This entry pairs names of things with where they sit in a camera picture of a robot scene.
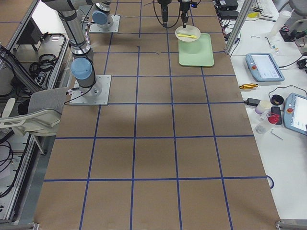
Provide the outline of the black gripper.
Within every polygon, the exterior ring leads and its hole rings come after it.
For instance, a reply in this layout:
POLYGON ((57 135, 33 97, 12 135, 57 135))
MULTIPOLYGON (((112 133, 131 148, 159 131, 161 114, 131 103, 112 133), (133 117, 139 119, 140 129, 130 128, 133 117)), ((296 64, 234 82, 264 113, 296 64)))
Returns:
POLYGON ((189 16, 187 12, 190 8, 197 8, 200 0, 179 0, 179 11, 182 12, 182 24, 183 28, 186 28, 189 16))
POLYGON ((168 22, 168 5, 172 1, 171 0, 158 0, 157 2, 161 6, 162 25, 163 25, 163 27, 167 27, 167 22, 168 22))

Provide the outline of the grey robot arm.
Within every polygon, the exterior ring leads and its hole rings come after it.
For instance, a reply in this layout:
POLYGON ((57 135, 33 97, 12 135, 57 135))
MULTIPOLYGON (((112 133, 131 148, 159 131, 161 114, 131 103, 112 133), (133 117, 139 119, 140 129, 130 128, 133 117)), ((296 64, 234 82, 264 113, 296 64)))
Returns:
POLYGON ((61 19, 74 58, 87 58, 98 75, 112 77, 111 104, 158 104, 171 101, 169 30, 154 16, 150 0, 47 0, 61 19), (85 35, 77 9, 120 15, 119 30, 85 35))
MULTIPOLYGON (((193 1, 193 0, 178 0, 179 2, 179 9, 178 9, 178 16, 176 22, 172 26, 167 26, 168 23, 168 5, 172 2, 171 0, 158 0, 158 4, 161 7, 161 17, 162 21, 160 21, 155 7, 155 1, 153 0, 153 11, 155 14, 156 19, 158 22, 166 29, 174 27, 178 21, 179 18, 181 18, 182 26, 183 28, 187 27, 187 23, 189 20, 188 11, 190 8, 197 8, 198 5, 201 3, 201 0, 199 1, 193 1)), ((111 14, 108 6, 110 5, 110 1, 105 1, 101 3, 101 6, 98 6, 98 3, 95 4, 96 10, 92 13, 92 20, 95 24, 98 24, 100 26, 106 26, 107 28, 112 26, 113 21, 111 20, 111 14)))

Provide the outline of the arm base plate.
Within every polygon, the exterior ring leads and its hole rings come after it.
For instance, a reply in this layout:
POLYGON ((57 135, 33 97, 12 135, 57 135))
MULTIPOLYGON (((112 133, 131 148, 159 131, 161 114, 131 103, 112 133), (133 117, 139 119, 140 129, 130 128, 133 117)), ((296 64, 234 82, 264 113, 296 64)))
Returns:
POLYGON ((120 15, 110 15, 105 24, 94 23, 90 26, 89 33, 117 33, 119 30, 120 15))
POLYGON ((71 98, 69 101, 70 106, 96 106, 108 105, 109 92, 111 86, 111 75, 96 75, 96 83, 88 91, 88 89, 80 88, 77 80, 75 80, 74 90, 71 92, 71 98))

